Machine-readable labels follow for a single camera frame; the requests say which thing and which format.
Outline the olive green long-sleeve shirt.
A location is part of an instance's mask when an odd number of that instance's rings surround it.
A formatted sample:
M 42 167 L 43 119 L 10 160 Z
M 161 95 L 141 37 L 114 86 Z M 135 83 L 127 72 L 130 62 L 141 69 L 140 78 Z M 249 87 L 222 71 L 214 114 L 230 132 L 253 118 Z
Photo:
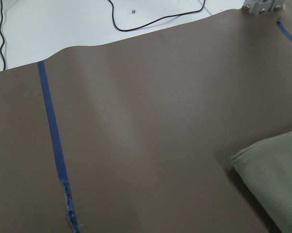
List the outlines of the olive green long-sleeve shirt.
M 292 233 L 292 131 L 232 156 L 241 179 L 283 233 Z

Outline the aluminium frame post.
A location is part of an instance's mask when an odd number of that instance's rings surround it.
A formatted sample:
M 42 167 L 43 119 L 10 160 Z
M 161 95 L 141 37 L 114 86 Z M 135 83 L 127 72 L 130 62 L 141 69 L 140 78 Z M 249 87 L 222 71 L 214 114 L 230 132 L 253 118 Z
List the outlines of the aluminium frame post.
M 252 16 L 257 16 L 280 10 L 285 2 L 286 0 L 245 0 L 241 9 Z

